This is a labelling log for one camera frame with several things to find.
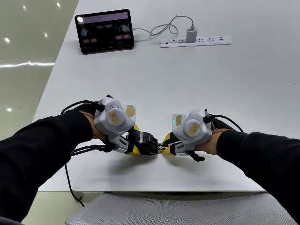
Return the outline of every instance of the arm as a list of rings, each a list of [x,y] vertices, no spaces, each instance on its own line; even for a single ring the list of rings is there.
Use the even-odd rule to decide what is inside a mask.
[[[104,137],[92,124],[92,115],[69,111],[0,142],[0,216],[22,221],[38,187],[70,160],[76,145]]]
[[[239,167],[300,222],[300,140],[221,129],[196,149],[206,149]]]

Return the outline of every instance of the black cable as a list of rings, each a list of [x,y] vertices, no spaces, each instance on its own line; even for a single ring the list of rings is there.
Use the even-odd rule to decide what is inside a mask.
[[[67,164],[65,164],[65,170],[66,170],[66,175],[67,175],[67,183],[68,183],[68,185],[69,185],[69,189],[70,189],[71,195],[73,196],[73,198],[74,198],[76,201],[78,201],[78,202],[82,205],[82,207],[84,207],[84,204],[80,201],[81,199],[78,199],[78,198],[75,196],[75,194],[74,194],[74,192],[73,192],[73,190],[72,190],[71,182],[70,182],[70,178],[69,178],[69,173],[68,173],[68,168],[67,168]]]
[[[93,102],[93,101],[89,101],[89,100],[83,100],[83,101],[79,101],[79,102],[75,102],[69,106],[67,106],[66,108],[64,108],[62,111],[61,111],[61,114],[63,114],[66,110],[74,107],[75,105],[79,105],[79,104],[82,104],[82,103],[90,103],[90,104],[93,104],[95,106],[95,108],[99,111],[103,111],[104,110],[104,105],[100,104],[99,102]]]
[[[73,103],[73,104],[67,106],[66,108],[64,108],[64,109],[61,111],[61,114],[63,114],[66,110],[68,110],[68,109],[74,107],[75,105],[79,105],[79,104],[82,104],[82,103],[90,103],[90,104],[93,104],[94,107],[95,107],[97,110],[101,111],[101,112],[104,110],[104,105],[102,105],[102,104],[99,103],[99,102],[93,102],[93,101],[89,101],[89,100],[83,100],[83,101],[75,102],[75,103]],[[89,146],[85,146],[85,147],[82,147],[82,148],[78,148],[78,149],[76,149],[75,151],[78,152],[78,154],[81,154],[81,153],[84,153],[84,152],[79,152],[79,151],[81,151],[81,150],[88,150],[88,147],[89,147]],[[75,196],[75,194],[74,194],[74,192],[73,192],[73,190],[72,190],[72,187],[71,187],[71,181],[70,181],[70,177],[69,177],[69,173],[68,173],[68,167],[67,167],[67,164],[65,164],[65,170],[66,170],[66,176],[67,176],[67,183],[68,183],[68,185],[69,185],[69,189],[70,189],[71,195],[73,196],[73,198],[74,198],[76,201],[78,201],[78,202],[84,207],[84,204],[80,201],[80,199],[78,199],[78,198]]]
[[[230,122],[231,122],[232,124],[234,124],[241,132],[244,132],[243,129],[240,128],[240,126],[239,126],[236,122],[234,122],[232,119],[228,118],[227,116],[223,116],[223,115],[212,115],[212,114],[209,114],[209,115],[207,115],[207,116],[205,116],[205,117],[203,118],[203,122],[204,122],[204,123],[209,123],[209,122],[211,122],[211,121],[212,121],[214,118],[216,118],[216,117],[224,118],[224,119],[230,121]]]
[[[85,149],[85,150],[73,152],[73,153],[71,154],[71,156],[77,156],[77,155],[79,155],[79,154],[83,154],[83,153],[85,153],[85,152],[94,151],[94,150],[97,150],[97,149],[95,149],[95,148],[88,148],[88,149]]]

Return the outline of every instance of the person's right hand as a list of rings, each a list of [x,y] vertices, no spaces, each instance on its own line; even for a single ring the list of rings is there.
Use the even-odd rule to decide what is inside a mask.
[[[203,143],[199,144],[195,147],[195,151],[205,151],[208,154],[211,155],[217,155],[217,142],[221,134],[229,129],[217,129],[212,131],[211,138]]]

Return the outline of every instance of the power adapter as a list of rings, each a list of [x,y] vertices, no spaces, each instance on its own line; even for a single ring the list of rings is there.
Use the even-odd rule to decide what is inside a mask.
[[[191,26],[190,29],[187,29],[187,39],[186,42],[196,42],[197,39],[197,30],[194,26]]]

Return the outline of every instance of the beige circular pad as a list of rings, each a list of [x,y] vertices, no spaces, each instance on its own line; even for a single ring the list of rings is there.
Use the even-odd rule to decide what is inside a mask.
[[[126,109],[126,114],[128,117],[134,117],[135,115],[135,108],[133,105],[128,105]]]

